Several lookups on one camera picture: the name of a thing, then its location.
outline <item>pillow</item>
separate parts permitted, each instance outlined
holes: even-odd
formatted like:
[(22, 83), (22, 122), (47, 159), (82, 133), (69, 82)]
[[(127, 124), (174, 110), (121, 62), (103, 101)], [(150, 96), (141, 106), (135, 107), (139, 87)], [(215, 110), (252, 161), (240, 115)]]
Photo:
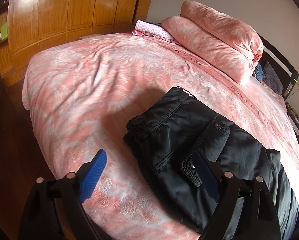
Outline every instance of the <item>pillow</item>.
[(168, 17), (162, 21), (162, 27), (182, 46), (223, 71), (236, 83), (248, 83), (253, 69), (248, 66), (246, 57), (236, 49), (184, 17)]
[(284, 87), (268, 61), (263, 67), (263, 80), (276, 94), (282, 94)]
[(250, 25), (195, 1), (185, 1), (181, 15), (242, 53), (254, 70), (263, 54), (263, 42)]
[(255, 78), (261, 82), (263, 78), (263, 70), (260, 63), (257, 63), (257, 66), (255, 67)]

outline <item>folded black jacket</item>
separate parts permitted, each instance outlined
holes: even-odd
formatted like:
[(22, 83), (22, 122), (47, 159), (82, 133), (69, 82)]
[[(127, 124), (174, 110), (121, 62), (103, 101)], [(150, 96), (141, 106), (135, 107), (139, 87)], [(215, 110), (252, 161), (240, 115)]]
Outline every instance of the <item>folded black jacket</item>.
[[(264, 146), (234, 122), (214, 112), (182, 88), (169, 90), (149, 110), (127, 124), (125, 142), (160, 201), (182, 224), (202, 233), (217, 203), (208, 196), (192, 164), (194, 149), (240, 179), (262, 176), (277, 209), (282, 239), (293, 233), (298, 204), (280, 163), (280, 152)], [(235, 233), (239, 198), (225, 239)]]

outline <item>dark blue pillow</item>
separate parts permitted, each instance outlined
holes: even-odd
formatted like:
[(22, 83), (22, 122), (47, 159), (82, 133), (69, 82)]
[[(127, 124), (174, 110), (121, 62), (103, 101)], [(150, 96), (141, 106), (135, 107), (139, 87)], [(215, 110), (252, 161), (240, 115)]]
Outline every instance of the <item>dark blue pillow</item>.
[(281, 95), (284, 89), (278, 75), (267, 61), (263, 67), (263, 81), (268, 85), (275, 93)]
[(263, 78), (263, 70), (260, 63), (257, 63), (257, 66), (255, 67), (255, 78), (261, 82)]

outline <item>snap button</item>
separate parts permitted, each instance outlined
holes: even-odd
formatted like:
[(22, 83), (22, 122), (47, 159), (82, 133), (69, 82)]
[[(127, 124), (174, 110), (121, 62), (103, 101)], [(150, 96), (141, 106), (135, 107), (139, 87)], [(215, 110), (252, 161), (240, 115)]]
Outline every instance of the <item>snap button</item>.
[(190, 158), (189, 165), (190, 165), (191, 168), (195, 169), (192, 158)]
[(216, 123), (216, 124), (214, 125), (214, 127), (215, 127), (216, 129), (218, 129), (218, 130), (222, 129), (222, 127), (221, 127), (218, 123)]

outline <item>green book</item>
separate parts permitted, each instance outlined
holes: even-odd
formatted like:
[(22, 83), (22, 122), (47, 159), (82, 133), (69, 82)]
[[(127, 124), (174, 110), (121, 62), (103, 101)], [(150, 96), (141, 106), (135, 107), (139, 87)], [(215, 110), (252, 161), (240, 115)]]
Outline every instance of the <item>green book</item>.
[(1, 39), (7, 38), (7, 22), (4, 22), (1, 26)]

